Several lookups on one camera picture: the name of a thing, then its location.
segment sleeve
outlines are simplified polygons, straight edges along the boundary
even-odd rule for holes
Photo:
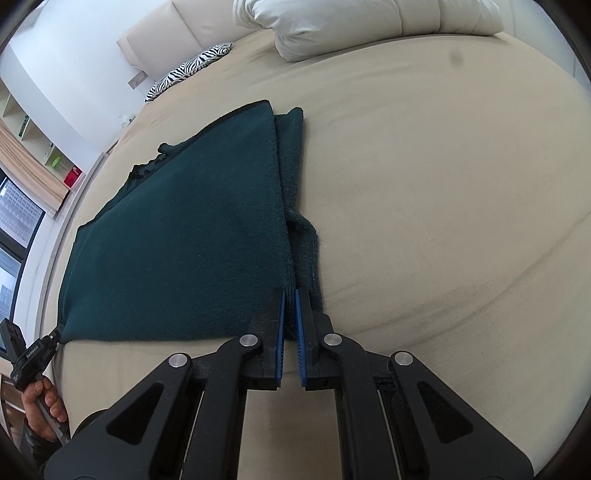
[[[22,426],[22,437],[19,450],[27,461],[37,469],[40,469],[60,447],[61,443],[57,440],[55,442],[50,442],[33,432],[29,428],[27,419],[25,419]]]

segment window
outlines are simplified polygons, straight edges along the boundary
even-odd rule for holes
[[[43,214],[0,170],[0,322],[12,321],[22,269]],[[0,338],[0,356],[5,354]]]

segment folded towel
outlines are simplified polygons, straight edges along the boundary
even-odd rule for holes
[[[321,309],[316,232],[295,210],[302,136],[301,109],[262,100],[134,167],[78,230],[62,341],[239,335],[274,287],[307,287]]]

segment pillow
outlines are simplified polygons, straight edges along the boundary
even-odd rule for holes
[[[234,23],[270,28],[288,61],[387,38],[503,30],[492,0],[234,0]]]
[[[170,87],[195,75],[199,70],[211,65],[214,61],[218,61],[223,56],[227,55],[231,49],[232,43],[220,43],[219,45],[214,45],[212,48],[202,51],[193,60],[182,63],[162,80],[154,83],[153,87],[148,92],[145,101],[152,102],[153,100],[156,100],[156,98],[162,95]]]
[[[178,13],[203,48],[236,41],[254,32],[232,19],[233,0],[173,0]]]
[[[153,79],[162,78],[175,65],[203,50],[171,2],[149,13],[126,39],[139,61],[133,66]]]

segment headboard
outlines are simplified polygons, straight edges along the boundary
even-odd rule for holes
[[[117,44],[131,66],[159,80],[203,50],[253,32],[234,24],[232,0],[168,0]]]

